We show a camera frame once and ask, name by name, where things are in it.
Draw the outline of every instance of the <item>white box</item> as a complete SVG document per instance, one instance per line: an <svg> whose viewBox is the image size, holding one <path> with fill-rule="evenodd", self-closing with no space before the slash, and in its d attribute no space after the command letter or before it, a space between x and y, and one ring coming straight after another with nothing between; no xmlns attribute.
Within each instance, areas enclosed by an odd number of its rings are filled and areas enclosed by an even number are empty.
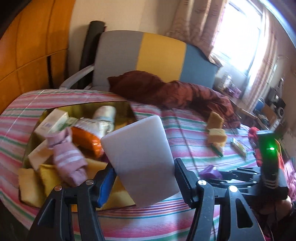
<svg viewBox="0 0 296 241"><path fill-rule="evenodd" d="M47 135L59 131L61 126L67 121L68 112L63 110L54 109L42 122L34 132L42 139L45 140Z"/></svg>
<svg viewBox="0 0 296 241"><path fill-rule="evenodd" d="M48 149L47 140L45 140L28 155L28 158L34 170L37 171L39 166L46 163L52 155L53 151Z"/></svg>

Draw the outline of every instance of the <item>patterned curtain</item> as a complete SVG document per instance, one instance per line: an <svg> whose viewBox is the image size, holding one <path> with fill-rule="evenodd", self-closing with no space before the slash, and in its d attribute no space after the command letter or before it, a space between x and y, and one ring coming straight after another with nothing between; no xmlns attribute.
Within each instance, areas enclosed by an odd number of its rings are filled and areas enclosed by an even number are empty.
<svg viewBox="0 0 296 241"><path fill-rule="evenodd" d="M262 96L276 61L277 39L270 21L270 12L266 9L263 12L262 24L263 32L250 70L249 83L242 98L248 107L247 111L252 111Z"/></svg>
<svg viewBox="0 0 296 241"><path fill-rule="evenodd" d="M173 25L166 34L198 47L208 59L227 0L180 0Z"/></svg>

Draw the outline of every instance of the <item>sofa backrest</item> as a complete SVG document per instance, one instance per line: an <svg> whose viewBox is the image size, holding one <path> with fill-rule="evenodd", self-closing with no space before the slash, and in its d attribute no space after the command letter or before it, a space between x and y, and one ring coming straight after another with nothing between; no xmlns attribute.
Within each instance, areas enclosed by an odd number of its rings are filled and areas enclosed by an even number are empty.
<svg viewBox="0 0 296 241"><path fill-rule="evenodd" d="M197 47L176 39L129 30L104 32L95 59L95 89L109 91L108 77L132 70L149 72L165 82L179 80L212 88L218 66Z"/></svg>

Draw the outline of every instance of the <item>orange package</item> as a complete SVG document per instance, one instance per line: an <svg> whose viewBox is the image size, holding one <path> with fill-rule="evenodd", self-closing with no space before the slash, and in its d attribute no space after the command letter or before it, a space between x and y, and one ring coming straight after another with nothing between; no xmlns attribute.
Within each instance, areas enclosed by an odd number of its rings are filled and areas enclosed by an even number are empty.
<svg viewBox="0 0 296 241"><path fill-rule="evenodd" d="M74 144L93 151L96 158L104 154L101 145L101 137L103 135L100 133L98 121L82 118L79 119L71 129Z"/></svg>

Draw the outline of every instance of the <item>striped bedsheet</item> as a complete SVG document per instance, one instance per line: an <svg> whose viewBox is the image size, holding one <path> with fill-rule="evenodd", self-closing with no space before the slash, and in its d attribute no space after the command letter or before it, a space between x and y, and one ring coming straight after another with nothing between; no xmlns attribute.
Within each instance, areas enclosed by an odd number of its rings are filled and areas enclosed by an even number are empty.
<svg viewBox="0 0 296 241"><path fill-rule="evenodd" d="M38 213L18 199L17 170L22 166L26 144L45 109L88 102L121 101L123 98L106 92L85 90L42 90L25 93L13 101L0 115L0 197L8 210L28 229ZM174 158L181 158L187 169L202 170L213 164L219 170L240 166L256 166L248 141L248 127L238 132L226 130L228 141L225 156L217 157L207 143L204 119L191 110L160 110L155 106L130 102L138 120L151 115L161 117ZM248 150L246 161L230 147L230 138L239 139ZM145 208L128 207L98 212L106 240L185 240L194 210L180 193ZM219 207L215 207L214 224L218 229ZM75 239L81 240L77 214L73 215Z"/></svg>

